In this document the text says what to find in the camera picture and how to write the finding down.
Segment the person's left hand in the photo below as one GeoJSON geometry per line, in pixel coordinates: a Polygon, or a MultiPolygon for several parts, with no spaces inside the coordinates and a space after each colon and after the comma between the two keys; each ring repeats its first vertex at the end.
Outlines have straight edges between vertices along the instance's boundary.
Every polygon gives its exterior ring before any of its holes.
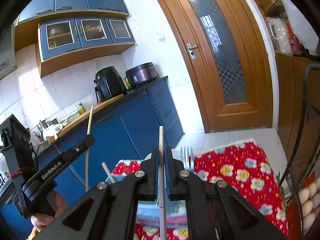
{"type": "Polygon", "coordinates": [[[63,196],[59,192],[55,192],[55,203],[57,205],[57,210],[54,217],[47,214],[36,213],[31,216],[31,223],[38,232],[42,231],[47,225],[49,225],[54,219],[59,217],[66,209],[67,202],[64,200],[63,196]]]}

